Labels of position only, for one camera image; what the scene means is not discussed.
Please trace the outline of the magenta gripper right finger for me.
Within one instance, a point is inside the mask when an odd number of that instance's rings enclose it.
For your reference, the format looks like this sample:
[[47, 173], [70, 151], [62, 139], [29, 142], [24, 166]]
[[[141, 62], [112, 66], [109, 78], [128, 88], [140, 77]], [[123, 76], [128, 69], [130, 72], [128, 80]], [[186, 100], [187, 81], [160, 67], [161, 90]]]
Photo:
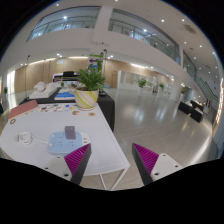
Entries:
[[168, 154], [157, 154], [139, 144], [132, 144], [132, 154], [144, 185], [182, 169]]

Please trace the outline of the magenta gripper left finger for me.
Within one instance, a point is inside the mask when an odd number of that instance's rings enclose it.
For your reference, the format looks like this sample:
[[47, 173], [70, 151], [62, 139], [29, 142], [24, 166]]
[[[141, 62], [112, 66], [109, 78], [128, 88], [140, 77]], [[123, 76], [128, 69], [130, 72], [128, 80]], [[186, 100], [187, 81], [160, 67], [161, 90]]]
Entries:
[[56, 176], [79, 185], [91, 153], [91, 144], [86, 144], [66, 156], [56, 156], [44, 166], [44, 169]]

